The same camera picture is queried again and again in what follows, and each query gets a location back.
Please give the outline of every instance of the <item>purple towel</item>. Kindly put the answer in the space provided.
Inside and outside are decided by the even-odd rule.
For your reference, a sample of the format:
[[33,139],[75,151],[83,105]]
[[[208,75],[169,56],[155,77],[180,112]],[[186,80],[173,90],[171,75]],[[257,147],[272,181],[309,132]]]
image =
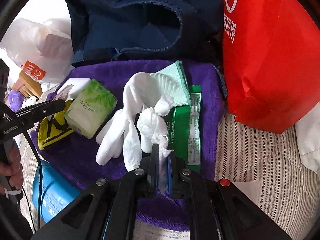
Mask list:
[[10,109],[14,112],[21,109],[25,97],[20,91],[11,90],[8,94],[8,102],[10,104]]
[[[133,60],[112,61],[103,64],[78,67],[66,77],[91,78],[108,88],[118,99],[115,110],[123,108],[123,89],[130,77],[137,72],[154,73],[170,64],[169,60]],[[200,114],[200,135],[202,138],[201,175],[214,179],[217,129],[223,115],[223,102],[219,93],[218,75],[213,65],[183,60],[183,68],[189,85],[201,85],[202,99]],[[37,132],[31,132],[37,147]],[[96,179],[119,179],[125,173],[123,156],[111,159],[107,165],[96,163],[99,145],[95,138],[88,140],[84,136],[72,133],[45,151],[40,151],[52,167],[73,185],[85,189]],[[141,199],[138,202],[137,219],[159,227],[187,231],[187,213],[183,201],[172,200],[167,196],[155,199]]]

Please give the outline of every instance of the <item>green snack package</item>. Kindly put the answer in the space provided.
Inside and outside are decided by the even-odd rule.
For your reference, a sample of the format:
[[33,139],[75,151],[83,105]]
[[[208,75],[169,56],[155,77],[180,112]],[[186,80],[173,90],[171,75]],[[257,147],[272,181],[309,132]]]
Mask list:
[[182,158],[189,169],[199,172],[201,167],[201,142],[199,116],[201,109],[201,86],[190,86],[191,106],[173,109],[167,122],[169,147]]
[[91,139],[116,107],[118,100],[98,81],[92,79],[65,113],[69,126]]

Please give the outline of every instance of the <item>screw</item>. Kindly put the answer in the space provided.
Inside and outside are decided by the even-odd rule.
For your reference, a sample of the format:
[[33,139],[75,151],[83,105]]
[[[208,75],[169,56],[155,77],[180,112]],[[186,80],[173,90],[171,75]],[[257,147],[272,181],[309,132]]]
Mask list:
[[134,171],[134,174],[136,175],[143,175],[144,174],[144,169],[138,168]]
[[189,169],[183,169],[181,172],[183,175],[190,175],[191,174],[191,170],[189,170]]
[[106,179],[97,179],[96,184],[98,186],[103,186],[107,183]]

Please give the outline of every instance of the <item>yellow black fabric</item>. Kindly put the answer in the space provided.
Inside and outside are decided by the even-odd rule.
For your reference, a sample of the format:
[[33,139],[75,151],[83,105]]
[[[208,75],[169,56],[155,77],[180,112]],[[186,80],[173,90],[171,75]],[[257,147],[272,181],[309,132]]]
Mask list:
[[73,133],[73,130],[64,119],[64,114],[69,109],[71,103],[71,100],[67,101],[63,111],[54,114],[50,120],[44,118],[40,123],[38,132],[38,146],[40,150],[45,150],[55,142]]

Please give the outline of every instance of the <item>white plastic bag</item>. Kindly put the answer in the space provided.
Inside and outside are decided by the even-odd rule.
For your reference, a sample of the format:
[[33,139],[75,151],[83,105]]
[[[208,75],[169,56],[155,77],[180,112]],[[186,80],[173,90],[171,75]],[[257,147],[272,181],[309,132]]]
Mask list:
[[0,48],[39,83],[61,83],[73,69],[71,37],[23,18],[10,25]]

